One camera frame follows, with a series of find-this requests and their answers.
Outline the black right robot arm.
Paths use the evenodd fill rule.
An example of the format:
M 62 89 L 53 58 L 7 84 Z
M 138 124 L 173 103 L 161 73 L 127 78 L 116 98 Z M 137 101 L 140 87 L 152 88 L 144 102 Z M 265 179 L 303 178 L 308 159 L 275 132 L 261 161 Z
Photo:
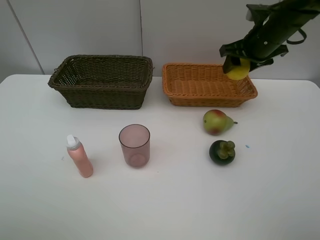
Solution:
M 225 57 L 223 72 L 230 73 L 248 61 L 249 71 L 272 65 L 285 56 L 287 45 L 302 44 L 307 35 L 302 27 L 320 14 L 318 0 L 282 0 L 272 5 L 247 4 L 246 18 L 254 23 L 248 34 L 219 49 Z

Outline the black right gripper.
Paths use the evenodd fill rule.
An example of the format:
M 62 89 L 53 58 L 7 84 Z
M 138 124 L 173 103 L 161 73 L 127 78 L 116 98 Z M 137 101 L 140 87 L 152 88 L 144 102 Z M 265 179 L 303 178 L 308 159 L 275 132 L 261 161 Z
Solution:
M 274 58 L 285 56 L 289 50 L 279 37 L 279 28 L 269 23 L 255 24 L 253 29 L 241 40 L 220 47 L 221 57 L 226 57 L 223 72 L 229 73 L 241 66 L 241 60 L 250 61 L 249 72 L 270 66 Z

